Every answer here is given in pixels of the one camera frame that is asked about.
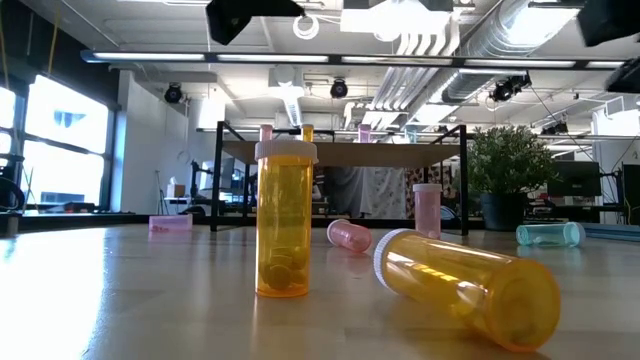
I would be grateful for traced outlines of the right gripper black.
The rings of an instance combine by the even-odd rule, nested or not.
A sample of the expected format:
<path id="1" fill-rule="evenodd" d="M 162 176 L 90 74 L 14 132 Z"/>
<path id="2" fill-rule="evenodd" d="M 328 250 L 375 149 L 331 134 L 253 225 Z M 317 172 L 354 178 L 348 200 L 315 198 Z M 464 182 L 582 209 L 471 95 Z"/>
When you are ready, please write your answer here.
<path id="1" fill-rule="evenodd" d="M 632 93 L 640 92 L 640 58 L 625 61 L 605 82 L 608 92 Z"/>

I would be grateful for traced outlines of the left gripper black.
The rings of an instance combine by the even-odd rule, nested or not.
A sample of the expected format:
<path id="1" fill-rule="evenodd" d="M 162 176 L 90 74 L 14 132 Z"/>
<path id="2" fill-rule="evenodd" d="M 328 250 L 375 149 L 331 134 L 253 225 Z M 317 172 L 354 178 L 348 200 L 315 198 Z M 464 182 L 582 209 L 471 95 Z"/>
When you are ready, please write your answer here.
<path id="1" fill-rule="evenodd" d="M 305 10 L 292 0 L 211 0 L 205 14 L 210 38 L 229 45 L 253 17 L 299 17 Z"/>

